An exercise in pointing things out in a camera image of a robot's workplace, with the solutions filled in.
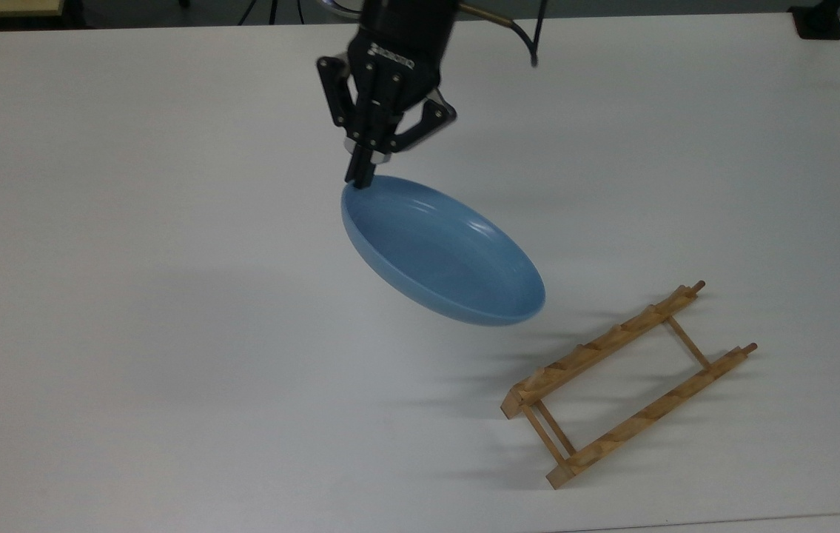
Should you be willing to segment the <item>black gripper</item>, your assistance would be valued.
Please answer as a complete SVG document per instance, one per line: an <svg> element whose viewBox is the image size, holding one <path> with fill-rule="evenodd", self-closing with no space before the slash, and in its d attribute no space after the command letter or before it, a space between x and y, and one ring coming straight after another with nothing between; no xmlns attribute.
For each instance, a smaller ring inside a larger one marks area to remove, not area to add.
<svg viewBox="0 0 840 533"><path fill-rule="evenodd" d="M368 188L386 156L410 150L456 119L456 109L437 88L457 14L457 1L366 1L349 62L345 56L316 61L332 121L351 146L345 182L352 187ZM352 93L353 76L358 90L369 95L368 122ZM397 132L403 115L417 105L417 123Z"/></svg>

